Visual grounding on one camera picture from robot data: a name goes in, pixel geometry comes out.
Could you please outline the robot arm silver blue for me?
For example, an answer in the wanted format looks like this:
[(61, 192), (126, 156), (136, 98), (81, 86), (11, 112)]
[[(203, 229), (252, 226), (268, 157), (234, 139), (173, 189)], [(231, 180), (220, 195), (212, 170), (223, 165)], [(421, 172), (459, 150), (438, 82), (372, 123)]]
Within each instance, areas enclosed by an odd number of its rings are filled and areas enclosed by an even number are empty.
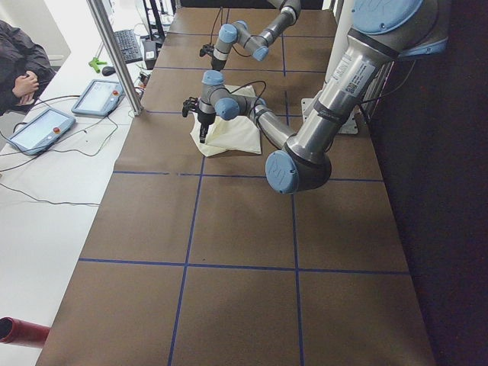
[(268, 3), (278, 9), (280, 14), (260, 34), (251, 34), (248, 24), (244, 21), (235, 21), (221, 26), (217, 42), (210, 53), (212, 70), (221, 71), (225, 68), (235, 44), (239, 44), (254, 59), (264, 60), (270, 46), (300, 17), (301, 1), (268, 1)]
[(184, 114), (194, 112), (200, 123), (200, 141), (217, 117), (249, 117), (275, 146), (267, 158), (269, 185), (282, 194), (324, 185), (332, 171), (326, 150), (354, 107), (364, 98), (380, 68), (396, 59), (442, 52), (448, 40), (449, 1), (356, 1), (348, 47), (330, 80), (313, 99), (299, 130), (279, 121), (257, 97), (231, 93), (224, 85), (223, 68), (235, 44), (255, 59), (263, 60), (270, 46), (300, 16), (299, 1), (276, 1), (279, 15), (260, 34), (249, 32), (244, 21), (220, 28), (212, 49), (211, 69), (204, 73), (201, 94), (183, 104)]

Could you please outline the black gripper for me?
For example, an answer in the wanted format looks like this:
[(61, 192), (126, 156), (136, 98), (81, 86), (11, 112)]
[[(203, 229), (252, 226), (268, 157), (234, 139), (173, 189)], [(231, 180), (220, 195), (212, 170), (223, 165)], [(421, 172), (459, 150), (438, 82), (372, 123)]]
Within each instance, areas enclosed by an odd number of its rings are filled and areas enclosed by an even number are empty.
[(211, 58), (212, 70), (222, 71), (225, 68), (225, 61), (216, 57)]
[(214, 113), (198, 111), (197, 119), (201, 123), (201, 127), (199, 129), (199, 141), (200, 143), (205, 143), (208, 134), (208, 127), (214, 123)]

